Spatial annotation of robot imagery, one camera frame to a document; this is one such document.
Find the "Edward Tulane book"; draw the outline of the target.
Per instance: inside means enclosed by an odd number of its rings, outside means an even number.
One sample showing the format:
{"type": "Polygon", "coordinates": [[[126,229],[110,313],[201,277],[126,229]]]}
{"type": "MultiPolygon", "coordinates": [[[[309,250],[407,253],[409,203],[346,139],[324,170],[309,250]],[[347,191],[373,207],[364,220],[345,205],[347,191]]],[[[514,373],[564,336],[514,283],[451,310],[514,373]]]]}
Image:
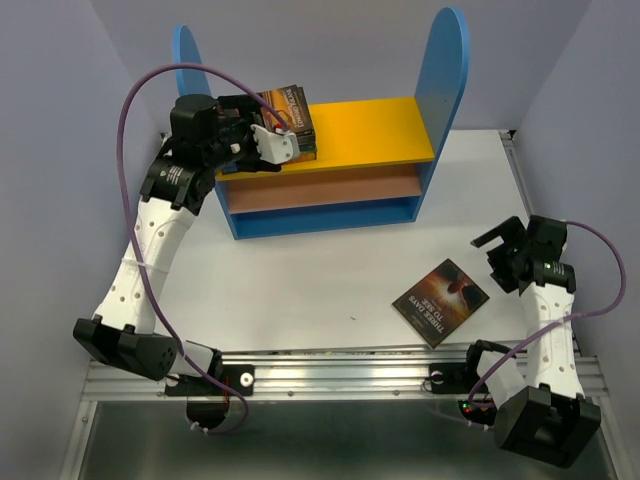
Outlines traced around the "Edward Tulane book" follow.
{"type": "Polygon", "coordinates": [[[289,130],[298,137],[313,137],[315,130],[304,89],[296,84],[260,92],[289,130]]]}

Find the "A Tale of Two Cities book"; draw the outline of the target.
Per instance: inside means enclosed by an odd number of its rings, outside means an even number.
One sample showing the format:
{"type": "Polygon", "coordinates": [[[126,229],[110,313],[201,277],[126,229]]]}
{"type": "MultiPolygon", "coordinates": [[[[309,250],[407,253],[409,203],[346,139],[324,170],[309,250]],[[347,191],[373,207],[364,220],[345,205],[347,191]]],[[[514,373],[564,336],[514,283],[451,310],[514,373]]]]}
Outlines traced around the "A Tale of Two Cities book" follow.
{"type": "Polygon", "coordinates": [[[296,139],[301,149],[312,149],[316,145],[315,135],[297,135],[296,139]]]}

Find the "Animal Farm book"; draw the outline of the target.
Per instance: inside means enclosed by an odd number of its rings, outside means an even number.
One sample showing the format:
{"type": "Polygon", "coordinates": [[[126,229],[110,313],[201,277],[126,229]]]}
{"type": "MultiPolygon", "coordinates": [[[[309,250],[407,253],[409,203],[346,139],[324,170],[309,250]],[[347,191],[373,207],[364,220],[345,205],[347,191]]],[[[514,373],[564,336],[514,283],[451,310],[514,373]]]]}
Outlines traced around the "Animal Farm book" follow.
{"type": "Polygon", "coordinates": [[[300,155],[311,155],[315,157],[317,155],[317,145],[315,143],[299,143],[300,155]]]}

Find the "Three Days to See book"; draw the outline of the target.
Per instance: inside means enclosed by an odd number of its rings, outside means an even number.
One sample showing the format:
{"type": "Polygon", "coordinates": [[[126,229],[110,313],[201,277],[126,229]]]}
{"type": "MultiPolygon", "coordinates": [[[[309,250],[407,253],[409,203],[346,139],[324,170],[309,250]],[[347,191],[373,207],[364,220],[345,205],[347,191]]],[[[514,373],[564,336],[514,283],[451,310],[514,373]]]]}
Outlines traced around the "Three Days to See book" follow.
{"type": "Polygon", "coordinates": [[[479,285],[446,259],[398,297],[392,307],[435,349],[488,300],[479,285]]]}

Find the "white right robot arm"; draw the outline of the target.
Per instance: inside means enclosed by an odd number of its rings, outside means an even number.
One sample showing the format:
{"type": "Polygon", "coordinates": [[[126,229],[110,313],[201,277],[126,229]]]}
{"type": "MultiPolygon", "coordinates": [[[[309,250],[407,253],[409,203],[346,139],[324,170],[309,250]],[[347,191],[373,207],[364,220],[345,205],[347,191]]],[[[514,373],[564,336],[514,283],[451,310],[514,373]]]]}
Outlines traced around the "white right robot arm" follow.
{"type": "Polygon", "coordinates": [[[478,340],[467,351],[460,378],[475,396],[487,389],[494,413],[494,441],[506,451],[559,468],[574,464],[601,423],[577,373],[569,320],[577,289],[575,271],[562,263],[568,238],[564,222],[512,216],[472,240],[487,253],[492,279],[522,303],[527,336],[507,348],[478,340]]]}

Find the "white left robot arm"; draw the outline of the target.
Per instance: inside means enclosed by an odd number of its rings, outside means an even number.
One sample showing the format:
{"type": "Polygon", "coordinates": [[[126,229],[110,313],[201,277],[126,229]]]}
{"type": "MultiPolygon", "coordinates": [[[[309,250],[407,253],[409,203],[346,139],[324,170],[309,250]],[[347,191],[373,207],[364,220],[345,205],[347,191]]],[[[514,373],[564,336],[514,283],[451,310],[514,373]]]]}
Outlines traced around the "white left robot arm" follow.
{"type": "Polygon", "coordinates": [[[199,393],[222,382],[219,351],[156,331],[155,311],[173,259],[199,215],[216,175],[230,164],[259,159],[252,124],[260,105],[248,95],[179,97],[171,133],[140,188],[129,244],[104,300],[80,318],[74,339],[97,361],[151,380],[188,376],[199,393]]]}

